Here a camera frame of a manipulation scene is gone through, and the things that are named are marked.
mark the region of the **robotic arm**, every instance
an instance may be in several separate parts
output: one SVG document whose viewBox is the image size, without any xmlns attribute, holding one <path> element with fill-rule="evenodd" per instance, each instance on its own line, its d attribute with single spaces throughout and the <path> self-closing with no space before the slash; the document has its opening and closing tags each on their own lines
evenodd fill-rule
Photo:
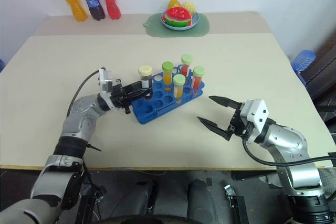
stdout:
<svg viewBox="0 0 336 224">
<path fill-rule="evenodd" d="M 222 106 L 235 109 L 227 130 L 218 128 L 217 124 L 207 119 L 198 118 L 209 130 L 228 141 L 233 134 L 241 137 L 244 149 L 250 155 L 252 154 L 246 142 L 255 142 L 268 150 L 274 158 L 276 163 L 264 162 L 254 157 L 260 163 L 277 166 L 277 173 L 293 214 L 287 223 L 336 223 L 324 196 L 315 164 L 297 163 L 309 159 L 307 142 L 300 132 L 278 125 L 268 118 L 268 109 L 262 99 L 239 103 L 224 97 L 209 98 Z"/>
<path fill-rule="evenodd" d="M 72 208 L 78 200 L 85 178 L 83 155 L 95 131 L 98 117 L 107 111 L 125 108 L 129 114 L 131 102 L 149 93 L 135 82 L 123 87 L 120 79 L 113 86 L 110 71 L 99 69 L 98 95 L 78 99 L 64 121 L 55 151 L 47 159 L 31 191 L 30 199 L 21 200 L 0 213 L 0 222 L 50 224 L 63 210 Z"/>
</svg>

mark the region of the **plate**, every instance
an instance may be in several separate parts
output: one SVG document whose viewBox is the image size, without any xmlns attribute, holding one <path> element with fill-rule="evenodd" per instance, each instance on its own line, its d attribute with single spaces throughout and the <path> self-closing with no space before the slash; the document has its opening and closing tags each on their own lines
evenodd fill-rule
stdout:
<svg viewBox="0 0 336 224">
<path fill-rule="evenodd" d="M 196 26 L 196 24 L 198 23 L 199 21 L 199 15 L 198 13 L 195 13 L 195 15 L 193 16 L 193 22 L 192 22 L 192 25 L 191 26 L 185 26 L 185 27 L 175 27 L 175 26 L 170 26 L 170 25 L 167 25 L 165 22 L 163 22 L 162 20 L 162 17 L 163 15 L 165 14 L 166 11 L 164 11 L 161 16 L 160 16 L 160 20 L 162 22 L 162 24 L 169 28 L 169 29 L 172 29 L 172 30 L 176 30 L 176 31 L 184 31 L 184 30 L 188 30 L 190 28 L 193 28 L 194 26 Z"/>
</svg>

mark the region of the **toy fruit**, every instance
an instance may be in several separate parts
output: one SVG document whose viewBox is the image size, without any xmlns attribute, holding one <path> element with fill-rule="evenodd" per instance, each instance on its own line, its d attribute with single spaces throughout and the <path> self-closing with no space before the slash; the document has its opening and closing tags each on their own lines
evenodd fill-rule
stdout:
<svg viewBox="0 0 336 224">
<path fill-rule="evenodd" d="M 168 4 L 168 9 L 173 8 L 173 7 L 181 7 L 181 3 L 178 0 L 170 0 Z"/>
<path fill-rule="evenodd" d="M 167 25 L 174 27 L 191 26 L 193 17 L 184 7 L 173 7 L 168 9 L 163 15 Z"/>
<path fill-rule="evenodd" d="M 184 2 L 182 5 L 184 8 L 188 9 L 191 15 L 195 15 L 196 13 L 196 6 L 192 2 Z"/>
</svg>

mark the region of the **fake watermelon slice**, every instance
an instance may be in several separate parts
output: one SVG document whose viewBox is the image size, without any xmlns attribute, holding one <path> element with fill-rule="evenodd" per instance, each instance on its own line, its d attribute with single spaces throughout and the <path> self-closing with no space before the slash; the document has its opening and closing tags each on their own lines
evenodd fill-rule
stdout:
<svg viewBox="0 0 336 224">
<path fill-rule="evenodd" d="M 168 9 L 163 15 L 163 21 L 170 26 L 185 27 L 191 26 L 193 17 L 184 7 L 173 7 Z"/>
</svg>

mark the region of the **yellow fruit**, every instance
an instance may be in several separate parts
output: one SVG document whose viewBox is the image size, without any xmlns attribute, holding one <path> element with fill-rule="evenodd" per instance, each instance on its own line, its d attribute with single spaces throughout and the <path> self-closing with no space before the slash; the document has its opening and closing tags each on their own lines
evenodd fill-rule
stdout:
<svg viewBox="0 0 336 224">
<path fill-rule="evenodd" d="M 178 0 L 170 0 L 168 4 L 168 9 L 173 8 L 173 7 L 181 7 L 182 5 Z"/>
<path fill-rule="evenodd" d="M 183 3 L 182 7 L 186 8 L 191 13 L 191 15 L 195 15 L 196 6 L 194 5 L 194 3 L 187 1 Z"/>
</svg>

